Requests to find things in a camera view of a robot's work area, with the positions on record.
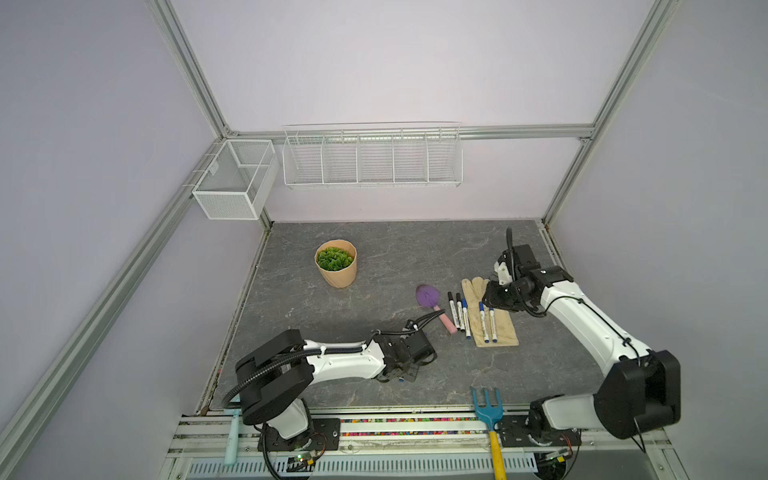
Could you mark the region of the white marker pen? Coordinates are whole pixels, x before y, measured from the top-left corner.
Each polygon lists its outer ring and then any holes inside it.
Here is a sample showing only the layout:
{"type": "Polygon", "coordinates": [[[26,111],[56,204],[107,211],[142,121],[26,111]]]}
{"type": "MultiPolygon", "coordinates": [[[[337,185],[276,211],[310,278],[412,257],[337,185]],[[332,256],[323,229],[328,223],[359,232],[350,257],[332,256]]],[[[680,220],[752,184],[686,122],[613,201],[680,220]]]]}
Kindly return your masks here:
{"type": "Polygon", "coordinates": [[[484,343],[490,343],[490,335],[489,335],[489,329],[486,323],[486,310],[485,306],[482,302],[478,303],[479,308],[479,314],[480,314],[480,322],[481,322],[481,328],[482,328],[482,334],[483,334],[483,341],[484,343]]]}
{"type": "Polygon", "coordinates": [[[489,307],[488,311],[489,311],[490,327],[491,327],[491,341],[492,343],[497,343],[498,334],[497,334],[497,327],[496,327],[495,310],[489,307]]]}
{"type": "Polygon", "coordinates": [[[458,315],[457,310],[456,310],[455,300],[453,299],[452,301],[449,301],[449,299],[448,299],[448,303],[449,303],[449,307],[450,307],[451,318],[453,320],[453,324],[454,324],[454,326],[455,326],[455,328],[457,330],[460,330],[461,329],[460,316],[458,315]]]}
{"type": "Polygon", "coordinates": [[[470,317],[469,317],[469,311],[468,311],[468,302],[465,298],[461,300],[461,313],[462,313],[462,322],[464,326],[464,332],[465,332],[465,338],[471,339],[472,338],[472,331],[471,331],[471,323],[470,323],[470,317]]]}

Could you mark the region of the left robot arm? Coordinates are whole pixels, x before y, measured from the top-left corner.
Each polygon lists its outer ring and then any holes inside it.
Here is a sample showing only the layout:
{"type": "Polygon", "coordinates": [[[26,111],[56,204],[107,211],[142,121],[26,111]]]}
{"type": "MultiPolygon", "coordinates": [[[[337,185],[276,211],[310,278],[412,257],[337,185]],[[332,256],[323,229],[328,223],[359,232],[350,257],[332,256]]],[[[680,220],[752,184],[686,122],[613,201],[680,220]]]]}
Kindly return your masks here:
{"type": "Polygon", "coordinates": [[[289,329],[237,362],[237,383],[221,404],[238,410],[244,424],[294,442],[314,433],[302,399],[310,386],[346,379],[413,382],[436,359],[432,343],[417,327],[377,330],[369,339],[351,343],[316,342],[289,329]]]}

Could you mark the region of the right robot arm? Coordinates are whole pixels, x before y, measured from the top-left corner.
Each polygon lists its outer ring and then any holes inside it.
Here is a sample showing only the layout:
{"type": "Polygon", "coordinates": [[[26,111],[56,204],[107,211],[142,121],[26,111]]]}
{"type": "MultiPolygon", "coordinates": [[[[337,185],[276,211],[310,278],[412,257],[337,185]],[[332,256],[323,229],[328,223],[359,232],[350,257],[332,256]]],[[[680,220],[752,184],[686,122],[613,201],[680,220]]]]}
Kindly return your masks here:
{"type": "Polygon", "coordinates": [[[544,444],[566,430],[602,429],[618,439],[678,423],[681,365],[653,350],[598,308],[560,266],[544,267],[527,244],[509,244],[494,265],[483,303],[559,320],[592,355],[603,375],[592,394],[552,395],[531,403],[526,428],[544,444]]]}

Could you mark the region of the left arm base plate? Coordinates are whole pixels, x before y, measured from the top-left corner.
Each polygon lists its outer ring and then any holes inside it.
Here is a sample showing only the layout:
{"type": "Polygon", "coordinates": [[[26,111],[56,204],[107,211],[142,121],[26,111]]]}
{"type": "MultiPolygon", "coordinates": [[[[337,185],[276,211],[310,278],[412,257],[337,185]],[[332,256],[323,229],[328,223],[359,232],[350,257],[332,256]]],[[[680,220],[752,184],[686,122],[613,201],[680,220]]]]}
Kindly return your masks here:
{"type": "Polygon", "coordinates": [[[337,417],[313,418],[308,430],[291,439],[281,437],[269,425],[262,429],[262,433],[269,452],[336,451],[341,439],[341,421],[337,417]]]}

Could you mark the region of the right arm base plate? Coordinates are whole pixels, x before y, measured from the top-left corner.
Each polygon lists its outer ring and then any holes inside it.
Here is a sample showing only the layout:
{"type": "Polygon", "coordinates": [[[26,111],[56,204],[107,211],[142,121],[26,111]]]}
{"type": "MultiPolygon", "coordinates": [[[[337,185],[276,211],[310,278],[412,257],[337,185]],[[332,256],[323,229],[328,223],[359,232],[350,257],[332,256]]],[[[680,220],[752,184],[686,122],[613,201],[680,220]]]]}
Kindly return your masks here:
{"type": "Polygon", "coordinates": [[[552,430],[529,419],[527,414],[505,414],[496,424],[503,447],[577,447],[582,444],[576,430],[552,430]]]}

